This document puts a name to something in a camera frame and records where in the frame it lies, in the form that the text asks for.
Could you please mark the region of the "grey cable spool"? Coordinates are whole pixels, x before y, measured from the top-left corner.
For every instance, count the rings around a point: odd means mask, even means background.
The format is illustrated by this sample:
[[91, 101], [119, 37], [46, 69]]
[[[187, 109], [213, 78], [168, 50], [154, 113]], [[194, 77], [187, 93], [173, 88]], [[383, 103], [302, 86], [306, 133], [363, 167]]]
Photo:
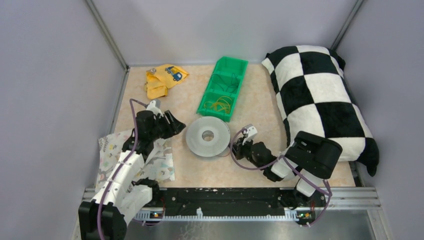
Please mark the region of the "grey cable spool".
[[212, 158], [226, 150], [231, 133], [227, 124], [217, 117], [204, 116], [187, 128], [185, 140], [189, 150], [197, 156]]

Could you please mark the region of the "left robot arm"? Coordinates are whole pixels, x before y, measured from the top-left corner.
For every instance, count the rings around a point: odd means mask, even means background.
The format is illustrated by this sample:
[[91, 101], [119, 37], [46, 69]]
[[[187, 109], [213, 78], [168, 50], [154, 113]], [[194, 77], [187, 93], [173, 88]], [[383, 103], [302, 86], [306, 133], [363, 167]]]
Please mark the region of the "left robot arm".
[[160, 202], [159, 184], [143, 178], [134, 181], [138, 172], [149, 163], [148, 157], [159, 151], [159, 141], [183, 131], [186, 125], [166, 110], [161, 113], [142, 110], [135, 115], [136, 126], [123, 143], [119, 160], [103, 186], [90, 201], [78, 208], [83, 240], [122, 240], [127, 227], [145, 205]]

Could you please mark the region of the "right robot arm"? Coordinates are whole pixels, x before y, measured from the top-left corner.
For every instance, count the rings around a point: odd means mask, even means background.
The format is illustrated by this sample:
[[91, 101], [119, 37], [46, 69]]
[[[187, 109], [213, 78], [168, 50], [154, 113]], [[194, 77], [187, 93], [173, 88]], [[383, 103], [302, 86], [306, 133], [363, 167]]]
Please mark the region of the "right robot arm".
[[283, 180], [290, 173], [298, 176], [293, 200], [299, 206], [307, 206], [315, 192], [332, 197], [328, 179], [343, 152], [339, 143], [300, 131], [286, 152], [275, 156], [263, 142], [253, 142], [256, 134], [250, 129], [243, 128], [239, 133], [242, 137], [235, 135], [229, 142], [229, 153], [236, 165], [242, 167], [239, 160], [247, 159], [253, 164], [252, 171], [262, 171], [273, 182]]

